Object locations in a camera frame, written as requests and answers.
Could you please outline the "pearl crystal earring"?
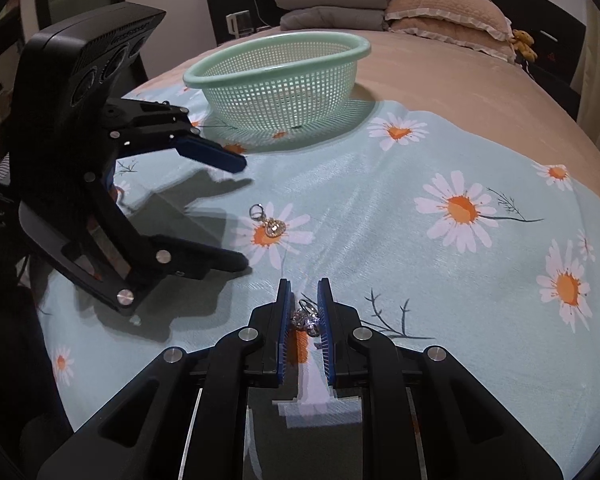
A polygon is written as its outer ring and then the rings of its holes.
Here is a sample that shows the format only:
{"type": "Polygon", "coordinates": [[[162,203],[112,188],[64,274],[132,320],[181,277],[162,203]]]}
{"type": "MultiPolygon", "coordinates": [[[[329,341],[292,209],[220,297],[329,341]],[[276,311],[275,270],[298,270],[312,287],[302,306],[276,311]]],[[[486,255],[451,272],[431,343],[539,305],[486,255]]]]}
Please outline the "pearl crystal earring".
{"type": "Polygon", "coordinates": [[[291,313],[291,324],[296,330],[310,337],[321,335],[320,312],[317,306],[307,299],[302,298],[298,301],[298,306],[291,313]]]}

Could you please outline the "gold heart earring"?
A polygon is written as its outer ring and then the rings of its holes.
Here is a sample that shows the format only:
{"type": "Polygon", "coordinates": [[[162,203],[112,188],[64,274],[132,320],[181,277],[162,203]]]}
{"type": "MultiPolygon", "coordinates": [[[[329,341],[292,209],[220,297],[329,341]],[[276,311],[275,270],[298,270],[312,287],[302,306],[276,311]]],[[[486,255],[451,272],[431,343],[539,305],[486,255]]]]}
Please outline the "gold heart earring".
{"type": "Polygon", "coordinates": [[[262,226],[263,233],[268,238],[279,238],[286,232],[286,223],[269,217],[261,204],[254,204],[249,208],[249,218],[262,226]]]}

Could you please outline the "mint green plastic basket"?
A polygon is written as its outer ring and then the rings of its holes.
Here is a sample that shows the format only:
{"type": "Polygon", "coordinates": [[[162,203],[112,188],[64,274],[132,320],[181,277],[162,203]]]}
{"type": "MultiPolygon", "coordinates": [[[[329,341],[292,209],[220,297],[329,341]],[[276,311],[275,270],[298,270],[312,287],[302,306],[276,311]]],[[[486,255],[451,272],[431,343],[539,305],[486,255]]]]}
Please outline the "mint green plastic basket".
{"type": "Polygon", "coordinates": [[[212,113],[245,130],[287,130],[332,116],[349,99],[370,42],[348,32],[285,32],[214,52],[183,75],[212,113]]]}

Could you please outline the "daisy print blue cloth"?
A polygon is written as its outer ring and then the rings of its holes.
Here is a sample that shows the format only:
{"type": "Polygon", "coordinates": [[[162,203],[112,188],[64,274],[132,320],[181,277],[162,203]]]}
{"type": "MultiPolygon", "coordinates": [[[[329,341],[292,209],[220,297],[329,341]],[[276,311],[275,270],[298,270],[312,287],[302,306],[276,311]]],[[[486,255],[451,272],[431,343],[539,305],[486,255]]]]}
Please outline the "daisy print blue cloth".
{"type": "Polygon", "coordinates": [[[189,217],[151,195],[118,204],[140,232],[199,240],[249,260],[241,276],[166,278],[126,318],[54,273],[40,319],[62,404],[81,427],[158,353],[214,344],[270,301],[281,278],[313,300],[335,297],[400,346],[441,344],[573,478],[600,445],[600,237],[519,238],[460,252],[421,238],[377,237],[262,247],[219,208],[189,217]]]}

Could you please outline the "white bedside appliance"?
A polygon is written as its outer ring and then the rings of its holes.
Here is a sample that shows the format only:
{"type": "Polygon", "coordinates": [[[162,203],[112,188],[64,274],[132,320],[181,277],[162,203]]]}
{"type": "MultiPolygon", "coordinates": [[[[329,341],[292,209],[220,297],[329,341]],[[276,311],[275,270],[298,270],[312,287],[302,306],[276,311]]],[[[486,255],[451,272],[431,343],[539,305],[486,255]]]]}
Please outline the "white bedside appliance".
{"type": "Polygon", "coordinates": [[[225,21],[228,33],[235,39],[248,37],[270,28],[268,25],[254,24],[248,10],[227,14],[225,21]]]}

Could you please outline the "lower grey folded blanket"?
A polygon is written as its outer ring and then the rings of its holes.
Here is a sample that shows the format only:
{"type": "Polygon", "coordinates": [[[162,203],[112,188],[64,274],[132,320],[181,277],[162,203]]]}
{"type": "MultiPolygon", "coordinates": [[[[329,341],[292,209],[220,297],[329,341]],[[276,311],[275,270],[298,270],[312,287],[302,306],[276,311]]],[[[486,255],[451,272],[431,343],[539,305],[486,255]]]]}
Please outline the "lower grey folded blanket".
{"type": "Polygon", "coordinates": [[[383,10],[312,6],[287,12],[280,19],[281,30],[355,29],[383,32],[388,28],[383,10]]]}

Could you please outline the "pink beige bedspread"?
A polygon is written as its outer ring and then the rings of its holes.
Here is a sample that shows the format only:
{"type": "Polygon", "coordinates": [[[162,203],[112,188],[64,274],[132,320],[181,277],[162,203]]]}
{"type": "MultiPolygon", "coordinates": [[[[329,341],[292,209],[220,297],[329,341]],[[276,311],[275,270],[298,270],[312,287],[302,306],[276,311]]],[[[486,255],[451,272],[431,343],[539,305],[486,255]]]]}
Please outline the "pink beige bedspread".
{"type": "Polygon", "coordinates": [[[485,55],[388,32],[344,109],[315,127],[250,134],[211,114],[171,70],[138,89],[171,98],[192,123],[248,159],[231,176],[174,151],[122,160],[122,202],[151,195],[189,217],[224,211],[235,234],[262,247],[413,237],[460,252],[506,238],[600,237],[600,154],[521,70],[485,55]],[[268,238],[249,218],[261,204],[286,223],[268,238]]]}

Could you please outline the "lower beige ruffled pillow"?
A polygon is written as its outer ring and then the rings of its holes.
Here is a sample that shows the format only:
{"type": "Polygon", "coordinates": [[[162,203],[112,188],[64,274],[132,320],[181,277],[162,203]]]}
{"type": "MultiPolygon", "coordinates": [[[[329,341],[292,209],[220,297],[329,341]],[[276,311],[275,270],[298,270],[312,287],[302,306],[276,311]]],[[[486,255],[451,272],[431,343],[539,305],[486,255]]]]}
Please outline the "lower beige ruffled pillow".
{"type": "Polygon", "coordinates": [[[484,30],[461,24],[436,18],[401,18],[392,22],[389,30],[399,34],[454,44],[457,47],[490,55],[492,58],[498,58],[509,64],[514,64],[516,61],[516,53],[508,40],[496,40],[484,30]]]}

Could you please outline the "brown teddy bear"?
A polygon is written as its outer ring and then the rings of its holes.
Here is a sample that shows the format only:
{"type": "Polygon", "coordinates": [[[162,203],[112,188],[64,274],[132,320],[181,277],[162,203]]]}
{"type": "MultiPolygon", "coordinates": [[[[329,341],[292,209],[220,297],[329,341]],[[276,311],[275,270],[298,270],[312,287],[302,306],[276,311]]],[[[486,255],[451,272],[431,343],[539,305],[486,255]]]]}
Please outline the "brown teddy bear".
{"type": "Polygon", "coordinates": [[[523,30],[513,29],[512,38],[510,38],[514,50],[519,52],[520,55],[529,63],[534,63],[538,58],[538,55],[533,51],[532,46],[534,44],[533,38],[524,32],[523,30]]]}

